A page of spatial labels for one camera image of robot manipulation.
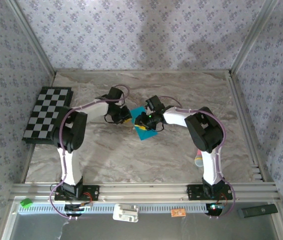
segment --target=checkerboard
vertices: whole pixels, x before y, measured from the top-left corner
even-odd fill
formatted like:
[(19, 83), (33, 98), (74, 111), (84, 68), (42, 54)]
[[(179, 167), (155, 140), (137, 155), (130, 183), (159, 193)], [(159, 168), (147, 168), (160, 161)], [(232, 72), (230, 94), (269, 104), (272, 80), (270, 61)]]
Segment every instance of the checkerboard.
[(68, 106), (73, 96), (71, 87), (44, 86), (32, 110), (22, 140), (28, 144), (54, 144), (50, 132), (62, 106)]

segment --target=purple cable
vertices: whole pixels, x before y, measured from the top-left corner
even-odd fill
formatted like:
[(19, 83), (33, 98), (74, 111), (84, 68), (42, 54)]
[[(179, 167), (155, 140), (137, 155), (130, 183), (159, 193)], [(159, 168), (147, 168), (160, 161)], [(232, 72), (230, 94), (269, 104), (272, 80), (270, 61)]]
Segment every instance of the purple cable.
[[(122, 101), (122, 100), (125, 100), (126, 98), (128, 98), (129, 94), (130, 94), (130, 89), (128, 86), (124, 85), (124, 84), (117, 84), (115, 85), (114, 87), (124, 87), (127, 89), (127, 94), (126, 96), (124, 95), (123, 98), (120, 98), (120, 99), (103, 99), (103, 100), (97, 100), (97, 101), (93, 101), (93, 102), (90, 102), (90, 103), (87, 103), (83, 106), (78, 106), (78, 107), (75, 107), (73, 109), (71, 109), (69, 112), (67, 112), (67, 114), (64, 116), (64, 118), (62, 119), (61, 121), (61, 124), (60, 124), (60, 129), (59, 129), (59, 142), (62, 143), (63, 142), (63, 128), (64, 128), (64, 125), (65, 125), (65, 122), (66, 122), (66, 119), (68, 118), (68, 116), (70, 114), (72, 114), (73, 112), (77, 111), (77, 110), (82, 110), (82, 109), (85, 109), (85, 108), (89, 108), (95, 104), (99, 104), (99, 103), (104, 103), (104, 102), (118, 102), (118, 101)], [(66, 153), (66, 149), (64, 147), (63, 144), (60, 144), (61, 148), (62, 148), (62, 163), (63, 163), (63, 167), (64, 167), (64, 173), (65, 173), (65, 176), (64, 178), (61, 180), (60, 183), (58, 183), (50, 192), (49, 194), (49, 201), (50, 201), (50, 204), (51, 206), (53, 207), (53, 209), (60, 215), (62, 216), (63, 218), (66, 218), (66, 219), (70, 219), (69, 216), (66, 216), (64, 214), (62, 214), (56, 207), (55, 205), (53, 204), (53, 201), (52, 201), (52, 195), (53, 193), (56, 191), (56, 189), (61, 186), (64, 182), (65, 182), (65, 179), (67, 177), (67, 167), (66, 167), (66, 159), (65, 159), (65, 153)]]
[(192, 110), (192, 109), (180, 109), (180, 108), (176, 108), (176, 112), (180, 112), (180, 113), (201, 113), (201, 114), (205, 114), (211, 118), (213, 118), (221, 127), (222, 129), (222, 133), (223, 133), (223, 138), (222, 138), (222, 141), (220, 143), (220, 145), (217, 146), (216, 148), (216, 170), (217, 170), (217, 174), (218, 174), (218, 177), (221, 178), (221, 180), (223, 180), (226, 184), (229, 185), (230, 189), (231, 189), (231, 192), (232, 192), (232, 195), (233, 195), (233, 202), (232, 202), (232, 205), (230, 207), (230, 209), (224, 213), (223, 215), (221, 216), (227, 216), (234, 208), (235, 206), (235, 202), (236, 202), (236, 194), (235, 194), (235, 190), (233, 188), (233, 186), (227, 181), (225, 180), (222, 175), (221, 175), (221, 170), (220, 170), (220, 164), (219, 164), (219, 150), (222, 148), (222, 146), (224, 145), (225, 143), (225, 140), (226, 140), (226, 129), (223, 125), (223, 123), (216, 117), (214, 116), (213, 114), (209, 113), (209, 112), (206, 112), (206, 111), (202, 111), (202, 110)]
[(176, 103), (179, 104), (179, 108), (183, 108), (182, 104), (180, 103), (180, 101), (178, 101), (176, 98), (172, 97), (172, 96), (159, 96), (159, 99), (172, 99), (174, 100)]

